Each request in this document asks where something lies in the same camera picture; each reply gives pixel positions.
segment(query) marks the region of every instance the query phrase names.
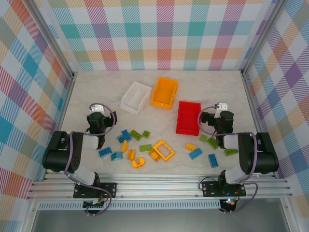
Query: blue lego brick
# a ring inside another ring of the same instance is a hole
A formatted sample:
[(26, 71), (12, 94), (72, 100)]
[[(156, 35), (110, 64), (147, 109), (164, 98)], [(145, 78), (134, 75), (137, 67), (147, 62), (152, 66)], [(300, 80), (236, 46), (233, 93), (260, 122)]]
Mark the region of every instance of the blue lego brick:
[(119, 135), (119, 136), (117, 137), (117, 139), (118, 139), (118, 141), (119, 141), (120, 143), (123, 143), (124, 140), (125, 140), (123, 135)]
[(120, 151), (116, 151), (114, 154), (111, 155), (112, 161), (122, 160), (123, 158), (124, 158), (124, 155)]
[(208, 158), (209, 158), (209, 163), (211, 164), (212, 168), (216, 168), (216, 167), (219, 166), (217, 159), (216, 159), (216, 156), (214, 154), (208, 155)]
[(124, 130), (121, 133), (122, 133), (123, 138), (127, 140), (128, 142), (132, 140), (131, 135), (129, 134), (129, 132), (127, 132), (127, 130)]
[(111, 147), (109, 146), (109, 147), (107, 147), (107, 148), (105, 148), (105, 149), (99, 151), (98, 153), (99, 153), (100, 157), (103, 158), (103, 157), (106, 157), (106, 156), (108, 156), (109, 154), (111, 154), (111, 153), (112, 153), (112, 149), (111, 149)]
[(192, 160), (194, 160), (196, 157), (203, 154), (202, 150), (200, 148), (195, 149), (193, 152), (190, 152), (189, 156)]

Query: gray floor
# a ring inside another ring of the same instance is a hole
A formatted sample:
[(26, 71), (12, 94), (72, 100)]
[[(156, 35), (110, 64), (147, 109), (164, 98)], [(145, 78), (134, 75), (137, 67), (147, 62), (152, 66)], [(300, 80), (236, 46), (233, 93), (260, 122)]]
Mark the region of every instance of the gray floor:
[(287, 232), (289, 230), (279, 200), (257, 199), (234, 215), (223, 215), (219, 210), (110, 210), (97, 217), (87, 217), (83, 211), (39, 211), (32, 231)]

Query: vent grille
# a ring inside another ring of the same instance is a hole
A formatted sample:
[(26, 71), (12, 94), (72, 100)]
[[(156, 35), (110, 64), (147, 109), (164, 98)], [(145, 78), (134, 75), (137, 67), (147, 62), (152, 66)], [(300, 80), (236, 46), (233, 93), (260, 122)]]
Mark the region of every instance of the vent grille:
[[(220, 200), (113, 201), (109, 210), (218, 209)], [(82, 210), (82, 201), (41, 202), (39, 210)]]

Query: green lego brick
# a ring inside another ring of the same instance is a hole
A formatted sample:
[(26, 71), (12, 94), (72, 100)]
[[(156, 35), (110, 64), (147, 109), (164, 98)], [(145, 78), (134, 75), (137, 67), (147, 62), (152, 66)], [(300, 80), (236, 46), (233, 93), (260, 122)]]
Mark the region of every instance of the green lego brick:
[(151, 151), (152, 149), (153, 149), (153, 146), (151, 144), (146, 144), (146, 145), (140, 146), (140, 152)]
[(236, 149), (225, 149), (224, 153), (225, 153), (226, 156), (231, 156), (231, 155), (237, 154), (238, 150), (236, 150)]
[(217, 149), (219, 146), (217, 145), (217, 142), (213, 139), (210, 138), (206, 141), (214, 150)]
[(130, 135), (137, 141), (141, 140), (141, 135), (138, 134), (135, 130), (131, 131)]
[(149, 135), (150, 135), (150, 132), (145, 130), (144, 133), (143, 133), (143, 137), (145, 137), (146, 139), (148, 139), (148, 138), (149, 138)]
[(202, 142), (204, 143), (204, 142), (206, 142), (206, 140), (207, 140), (207, 136), (204, 135), (204, 134), (202, 134), (202, 135), (200, 136), (199, 140), (202, 141)]

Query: aluminum rail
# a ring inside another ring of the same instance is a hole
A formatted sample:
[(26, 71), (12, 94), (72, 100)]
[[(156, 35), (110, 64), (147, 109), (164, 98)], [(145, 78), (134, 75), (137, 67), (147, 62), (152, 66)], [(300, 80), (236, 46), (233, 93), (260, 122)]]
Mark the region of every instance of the aluminum rail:
[[(201, 175), (99, 174), (99, 176), (101, 182), (117, 183), (117, 194), (114, 201), (226, 199), (226, 197), (204, 198), (202, 191), (197, 186), (204, 177)], [(286, 179), (276, 179), (271, 174), (250, 178), (249, 182), (252, 181), (259, 186), (256, 198), (292, 197), (292, 191)], [(77, 199), (73, 198), (73, 191), (73, 183), (66, 176), (48, 172), (44, 181), (33, 182), (28, 200), (76, 201)], [(254, 191), (254, 185), (246, 186), (247, 196), (242, 198), (251, 198)]]

